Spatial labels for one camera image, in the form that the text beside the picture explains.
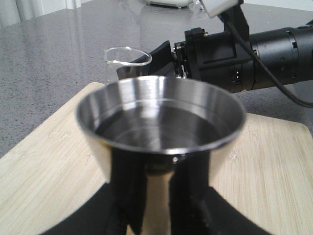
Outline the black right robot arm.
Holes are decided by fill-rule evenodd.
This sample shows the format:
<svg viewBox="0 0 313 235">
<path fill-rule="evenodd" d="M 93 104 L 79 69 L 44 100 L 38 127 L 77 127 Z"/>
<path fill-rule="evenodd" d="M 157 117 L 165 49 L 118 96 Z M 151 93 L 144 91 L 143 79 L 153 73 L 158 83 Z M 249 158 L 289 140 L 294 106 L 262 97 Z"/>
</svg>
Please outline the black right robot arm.
<svg viewBox="0 0 313 235">
<path fill-rule="evenodd" d="M 313 27 L 282 28 L 251 34 L 246 43 L 284 85 L 313 77 Z M 243 50 L 230 31 L 209 35 L 202 28 L 185 32 L 185 40 L 164 42 L 151 52 L 150 64 L 118 68 L 119 79 L 165 75 L 211 83 L 231 92 L 273 86 L 273 82 Z"/>
</svg>

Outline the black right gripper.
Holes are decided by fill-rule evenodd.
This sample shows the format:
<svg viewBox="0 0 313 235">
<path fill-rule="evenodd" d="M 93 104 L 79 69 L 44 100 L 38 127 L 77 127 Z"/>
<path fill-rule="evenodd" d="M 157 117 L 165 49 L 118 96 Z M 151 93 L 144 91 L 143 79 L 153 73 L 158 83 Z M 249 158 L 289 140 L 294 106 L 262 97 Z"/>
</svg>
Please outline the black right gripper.
<svg viewBox="0 0 313 235">
<path fill-rule="evenodd" d="M 170 42 L 166 41 L 150 52 L 150 64 L 118 68 L 118 79 L 169 75 L 211 83 L 231 93 L 253 88 L 252 58 L 229 31 L 209 35 L 198 27 L 186 31 L 184 35 L 185 40 L 174 45 L 174 62 Z"/>
</svg>

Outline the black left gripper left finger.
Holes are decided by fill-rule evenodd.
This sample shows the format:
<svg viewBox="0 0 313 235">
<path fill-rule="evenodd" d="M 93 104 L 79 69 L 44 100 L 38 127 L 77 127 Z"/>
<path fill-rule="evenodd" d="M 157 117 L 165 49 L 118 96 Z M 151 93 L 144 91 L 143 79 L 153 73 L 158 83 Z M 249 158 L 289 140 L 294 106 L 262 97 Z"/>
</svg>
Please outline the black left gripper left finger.
<svg viewBox="0 0 313 235">
<path fill-rule="evenodd" d="M 46 234 L 124 235 L 128 227 L 141 234 L 147 188 L 144 156 L 113 149 L 111 167 L 110 182 Z"/>
</svg>

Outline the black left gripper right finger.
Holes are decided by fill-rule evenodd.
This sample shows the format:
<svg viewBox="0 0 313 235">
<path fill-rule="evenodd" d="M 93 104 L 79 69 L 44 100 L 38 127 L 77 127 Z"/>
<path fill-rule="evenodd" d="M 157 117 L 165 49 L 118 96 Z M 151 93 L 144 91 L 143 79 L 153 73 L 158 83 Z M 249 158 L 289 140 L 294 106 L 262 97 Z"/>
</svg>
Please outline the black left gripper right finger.
<svg viewBox="0 0 313 235">
<path fill-rule="evenodd" d="M 210 151 L 188 153 L 170 181 L 173 235 L 266 235 L 208 185 Z"/>
</svg>

